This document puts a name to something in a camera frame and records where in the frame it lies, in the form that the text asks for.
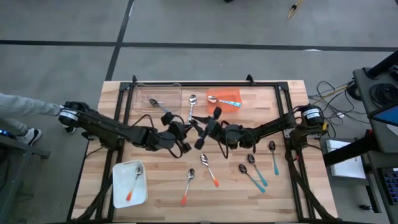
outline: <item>clear plastic container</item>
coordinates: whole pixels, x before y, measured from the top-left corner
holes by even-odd
[[[138,83],[132,93],[132,108],[139,114],[173,112],[181,108],[182,87],[179,83],[173,85],[145,85]],[[153,106],[154,99],[161,106]]]

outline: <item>spoon with orange handle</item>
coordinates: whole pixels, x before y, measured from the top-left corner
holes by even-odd
[[[210,169],[210,167],[209,167],[209,164],[208,164],[208,160],[207,160],[206,155],[204,155],[204,154],[200,155],[200,160],[201,160],[201,163],[202,163],[203,165],[205,165],[205,166],[207,167],[207,169],[209,170],[209,173],[210,173],[210,175],[211,175],[211,178],[213,178],[214,185],[216,185],[216,187],[218,187],[218,186],[219,186],[218,180],[216,179],[216,177],[214,177],[213,173],[211,172],[211,169]]]
[[[136,178],[134,180],[134,183],[132,183],[131,189],[129,194],[127,194],[126,200],[129,202],[132,197],[132,191],[134,190],[134,187],[136,186],[137,178],[142,174],[142,167],[140,165],[137,166],[136,169]]]
[[[185,205],[187,202],[187,193],[188,193],[188,188],[189,188],[189,183],[191,182],[191,180],[194,178],[195,176],[195,170],[194,169],[189,169],[188,171],[188,183],[187,183],[187,188],[185,189],[185,194],[182,197],[181,200],[181,205]]]

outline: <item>person's leg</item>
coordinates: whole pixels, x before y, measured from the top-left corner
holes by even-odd
[[[0,129],[10,132],[17,137],[18,141],[28,145],[32,145],[42,136],[41,130],[29,128],[26,124],[12,118],[0,118]]]
[[[31,98],[0,93],[0,118],[24,118],[32,115],[58,116],[60,105]]]

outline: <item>spoon with teal handle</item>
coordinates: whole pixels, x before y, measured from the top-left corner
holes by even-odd
[[[221,103],[226,103],[226,104],[229,104],[229,105],[232,105],[232,106],[236,106],[236,107],[241,107],[241,106],[242,106],[242,103],[233,102],[233,101],[228,101],[228,100],[219,100],[219,99],[217,99],[217,97],[215,97],[215,96],[207,96],[207,100],[208,100],[210,103],[217,103],[217,101],[219,101],[219,102],[221,102]]]
[[[264,188],[261,187],[261,185],[259,185],[249,174],[248,174],[248,170],[246,169],[246,166],[244,166],[243,164],[239,164],[239,170],[241,171],[242,174],[246,174],[247,176],[250,177],[251,181],[253,181],[253,183],[255,183],[255,185],[259,188],[259,190],[262,193],[265,193],[266,190]]]
[[[274,151],[275,151],[275,148],[276,148],[275,142],[274,141],[270,141],[268,147],[269,147],[269,150],[271,150],[271,152],[272,152],[272,159],[274,160],[275,175],[279,175],[278,167],[276,166],[276,161],[275,161],[275,154],[274,154]]]
[[[261,179],[261,182],[262,182],[262,184],[264,184],[264,186],[268,186],[268,183],[267,183],[267,181],[263,178],[263,176],[260,174],[260,171],[259,171],[259,169],[257,169],[257,166],[254,164],[254,156],[252,155],[252,154],[249,154],[248,155],[248,161],[249,161],[249,163],[250,164],[252,164],[253,166],[254,166],[254,168],[256,168],[256,171],[257,171],[257,173],[259,174],[259,176],[260,176],[260,179]]]

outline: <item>orange tray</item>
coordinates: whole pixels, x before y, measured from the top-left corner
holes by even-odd
[[[228,100],[237,103],[242,103],[241,92],[238,88],[209,89],[206,92],[206,98],[208,96],[215,96],[217,97],[218,100]],[[207,101],[207,113],[213,114],[213,111],[217,106],[220,107],[224,113],[237,112],[240,109],[237,106],[232,106],[226,103],[220,103],[219,101],[217,101],[217,103],[210,103],[209,101]]]

